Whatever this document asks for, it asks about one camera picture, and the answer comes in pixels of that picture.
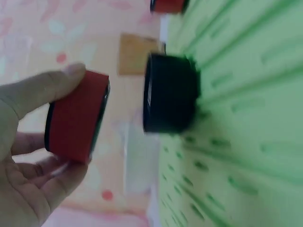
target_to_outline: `red object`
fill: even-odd
[[[105,190],[102,192],[102,198],[106,201],[111,201],[113,200],[114,195],[110,190]]]
[[[46,149],[60,157],[88,163],[108,93],[108,76],[87,71],[70,95],[51,103],[45,127]]]
[[[157,13],[181,13],[186,0],[151,0],[151,11]]]

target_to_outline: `black object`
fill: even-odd
[[[192,61],[151,53],[145,73],[144,131],[184,131],[194,117],[198,94],[199,73]]]

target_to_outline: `green plastic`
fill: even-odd
[[[167,54],[196,60],[202,96],[162,136],[163,227],[302,227],[303,1],[191,0]]]

